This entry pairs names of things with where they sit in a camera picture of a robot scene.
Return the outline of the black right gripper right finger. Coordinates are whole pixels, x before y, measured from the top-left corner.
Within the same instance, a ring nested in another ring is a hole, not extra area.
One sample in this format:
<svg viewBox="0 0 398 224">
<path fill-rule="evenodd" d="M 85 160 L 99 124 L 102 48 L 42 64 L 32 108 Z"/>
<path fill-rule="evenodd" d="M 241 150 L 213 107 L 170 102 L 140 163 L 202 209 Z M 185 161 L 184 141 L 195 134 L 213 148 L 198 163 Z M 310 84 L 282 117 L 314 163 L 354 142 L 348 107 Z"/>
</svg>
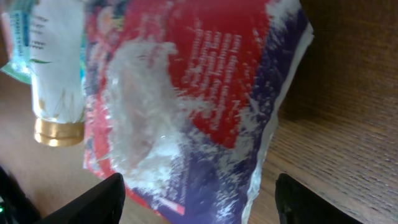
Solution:
<svg viewBox="0 0 398 224">
<path fill-rule="evenodd" d="M 281 224 L 361 224 L 285 173 L 276 180 L 275 202 Z"/>
</svg>

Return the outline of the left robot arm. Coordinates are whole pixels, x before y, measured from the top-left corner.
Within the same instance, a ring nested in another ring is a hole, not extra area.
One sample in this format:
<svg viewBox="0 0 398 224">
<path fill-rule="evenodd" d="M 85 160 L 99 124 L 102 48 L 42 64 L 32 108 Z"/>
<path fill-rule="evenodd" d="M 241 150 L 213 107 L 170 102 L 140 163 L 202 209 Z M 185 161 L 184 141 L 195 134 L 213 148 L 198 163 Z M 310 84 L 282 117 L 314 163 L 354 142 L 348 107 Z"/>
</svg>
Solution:
<svg viewBox="0 0 398 224">
<path fill-rule="evenodd" d="M 125 198 L 123 176 L 115 173 L 42 218 L 16 180 L 1 169 L 1 223 L 118 224 Z"/>
</svg>

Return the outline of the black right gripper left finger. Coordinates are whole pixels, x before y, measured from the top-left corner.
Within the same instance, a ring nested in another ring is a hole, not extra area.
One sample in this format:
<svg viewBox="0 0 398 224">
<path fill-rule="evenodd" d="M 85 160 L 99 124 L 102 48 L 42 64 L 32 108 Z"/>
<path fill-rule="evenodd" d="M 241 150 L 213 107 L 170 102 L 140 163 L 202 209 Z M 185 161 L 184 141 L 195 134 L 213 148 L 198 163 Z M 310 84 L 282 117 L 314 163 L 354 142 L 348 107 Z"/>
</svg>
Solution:
<svg viewBox="0 0 398 224">
<path fill-rule="evenodd" d="M 115 173 L 35 224 L 118 224 L 125 198 L 123 176 Z"/>
</svg>

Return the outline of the red purple tissue pack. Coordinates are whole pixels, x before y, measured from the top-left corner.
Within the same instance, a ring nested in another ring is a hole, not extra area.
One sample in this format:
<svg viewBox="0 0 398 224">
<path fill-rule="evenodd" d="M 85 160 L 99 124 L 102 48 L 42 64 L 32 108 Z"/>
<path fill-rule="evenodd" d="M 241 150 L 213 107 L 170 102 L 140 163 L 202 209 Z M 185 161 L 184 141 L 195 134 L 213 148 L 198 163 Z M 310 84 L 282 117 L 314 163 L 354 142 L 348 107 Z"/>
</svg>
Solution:
<svg viewBox="0 0 398 224">
<path fill-rule="evenodd" d="M 298 0 L 86 1 L 84 168 L 171 223 L 247 223 L 312 40 Z"/>
</svg>

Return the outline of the teal soap pouch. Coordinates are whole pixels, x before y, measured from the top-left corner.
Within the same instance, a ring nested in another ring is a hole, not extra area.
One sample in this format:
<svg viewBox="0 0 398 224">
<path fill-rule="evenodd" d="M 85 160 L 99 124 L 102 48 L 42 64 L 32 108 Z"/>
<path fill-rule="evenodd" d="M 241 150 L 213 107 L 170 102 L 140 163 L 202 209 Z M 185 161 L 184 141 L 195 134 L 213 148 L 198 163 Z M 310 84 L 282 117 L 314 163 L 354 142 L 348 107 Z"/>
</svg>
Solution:
<svg viewBox="0 0 398 224">
<path fill-rule="evenodd" d="M 28 85 L 30 72 L 31 0 L 1 0 L 1 31 L 6 45 L 7 62 L 1 71 Z"/>
</svg>

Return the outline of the white tube gold cap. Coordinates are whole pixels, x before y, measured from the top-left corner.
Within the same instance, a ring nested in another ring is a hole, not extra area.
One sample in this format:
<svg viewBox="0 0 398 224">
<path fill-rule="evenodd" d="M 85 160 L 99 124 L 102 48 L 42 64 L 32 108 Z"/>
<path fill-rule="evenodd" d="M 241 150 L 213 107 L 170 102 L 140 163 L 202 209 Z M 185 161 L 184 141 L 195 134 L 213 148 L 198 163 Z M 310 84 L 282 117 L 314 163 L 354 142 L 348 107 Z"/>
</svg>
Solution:
<svg viewBox="0 0 398 224">
<path fill-rule="evenodd" d="M 29 66 L 34 138 L 41 144 L 64 147 L 83 140 L 83 17 L 83 2 L 77 0 L 40 0 L 32 9 Z"/>
</svg>

